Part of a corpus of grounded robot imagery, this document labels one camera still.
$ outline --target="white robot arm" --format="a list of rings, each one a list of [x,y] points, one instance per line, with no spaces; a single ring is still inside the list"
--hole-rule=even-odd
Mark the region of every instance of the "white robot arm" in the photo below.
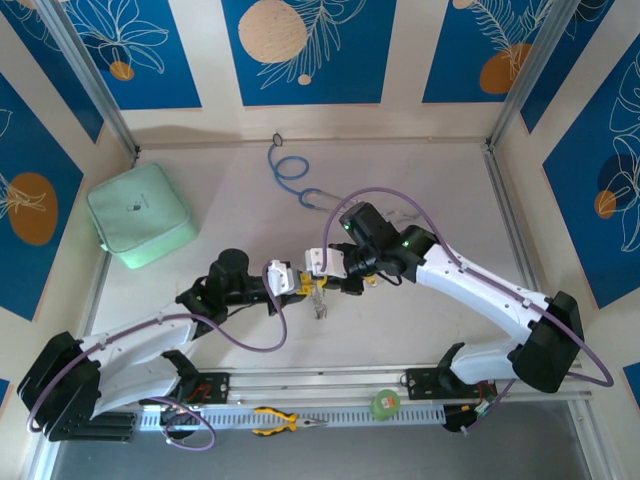
[[[92,419],[142,399],[169,395],[189,402],[206,379],[184,355],[170,349],[221,325],[235,313],[229,313],[229,306],[264,303],[270,314],[281,314],[282,307],[305,298],[302,287],[309,278],[326,276],[326,288],[360,295],[363,279],[376,273],[402,276],[450,295],[508,334],[494,344],[451,347],[438,366],[437,381],[453,397],[465,385],[514,378],[544,392],[557,391],[579,347],[540,312],[553,312],[582,338],[572,297],[560,292],[550,299],[513,285],[440,245],[433,234],[415,225],[398,232],[369,203],[354,205],[340,222],[355,244],[331,245],[326,258],[324,249],[308,250],[309,273],[274,260],[263,276],[249,276],[246,254],[225,250],[209,275],[178,296],[170,310],[81,340],[66,332],[57,335],[21,382],[23,402],[36,410],[32,415],[52,441],[86,438],[83,428]],[[505,293],[509,291],[518,292],[519,300]],[[194,321],[198,316],[206,322]],[[114,337],[118,341],[112,343],[109,339]],[[64,378],[47,391],[60,372]]]

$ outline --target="coiled blue cable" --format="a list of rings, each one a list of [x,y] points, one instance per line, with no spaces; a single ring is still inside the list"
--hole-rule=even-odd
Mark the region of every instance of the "coiled blue cable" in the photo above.
[[[277,146],[278,145],[276,144],[276,139],[274,135],[274,142],[273,142],[273,145],[269,147],[269,152],[267,153],[267,160],[269,161],[269,166],[271,167],[271,171],[273,172],[273,176],[276,179],[276,182],[278,182],[278,185],[280,185],[280,187],[282,187],[284,190],[298,197],[298,202],[300,202],[300,205],[302,205],[303,207],[317,208],[312,203],[307,202],[304,197],[311,192],[316,192],[316,193],[321,192],[319,188],[305,188],[304,190],[294,190],[293,188],[289,187],[287,184],[284,183],[285,181],[289,181],[289,180],[299,180],[302,177],[304,177],[307,173],[309,173],[309,160],[307,160],[304,157],[301,157],[300,155],[287,155],[286,157],[282,157],[276,163],[273,163],[273,158],[272,158],[273,149],[276,148]],[[304,169],[302,170],[302,172],[295,175],[285,175],[280,171],[280,168],[282,168],[282,166],[287,162],[300,162],[304,166]]]

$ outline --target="mint green bag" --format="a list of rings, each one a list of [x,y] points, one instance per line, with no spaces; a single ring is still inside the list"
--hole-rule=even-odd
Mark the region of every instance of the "mint green bag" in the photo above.
[[[191,208],[155,163],[98,185],[87,201],[102,248],[129,268],[151,263],[198,235]]]

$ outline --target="pliers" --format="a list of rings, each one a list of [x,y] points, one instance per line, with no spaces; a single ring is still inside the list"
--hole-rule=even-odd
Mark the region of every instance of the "pliers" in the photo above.
[[[319,420],[317,418],[298,418],[297,413],[287,414],[271,407],[258,407],[254,410],[254,413],[275,415],[276,417],[281,418],[287,422],[284,425],[280,425],[269,430],[255,428],[253,430],[253,433],[260,437],[270,437],[277,433],[286,432],[287,430],[290,432],[295,432],[296,430],[298,430],[298,428],[324,427],[325,425],[327,425],[327,422],[325,422],[324,420]]]

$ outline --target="wall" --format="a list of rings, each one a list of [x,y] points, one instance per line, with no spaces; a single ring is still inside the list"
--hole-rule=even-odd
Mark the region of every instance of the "wall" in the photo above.
[[[517,119],[497,152],[519,200],[545,287],[577,298],[586,339],[614,375],[613,388],[593,388],[595,405],[628,478],[640,476],[640,414],[622,367],[640,360],[640,291],[597,308],[542,164],[639,33],[640,4],[617,0],[531,135]]]
[[[101,258],[85,197],[94,185],[125,170],[130,159],[107,128],[93,143],[2,15],[0,43],[0,72],[84,173],[35,318],[0,309],[0,378],[11,382],[0,418],[0,478],[14,479],[37,439],[26,432],[27,410],[16,386],[52,335],[77,333]]]
[[[271,138],[486,136],[500,103],[422,104],[447,0],[399,0],[379,105],[243,107],[221,2],[172,1],[203,108],[125,111],[142,144]]]

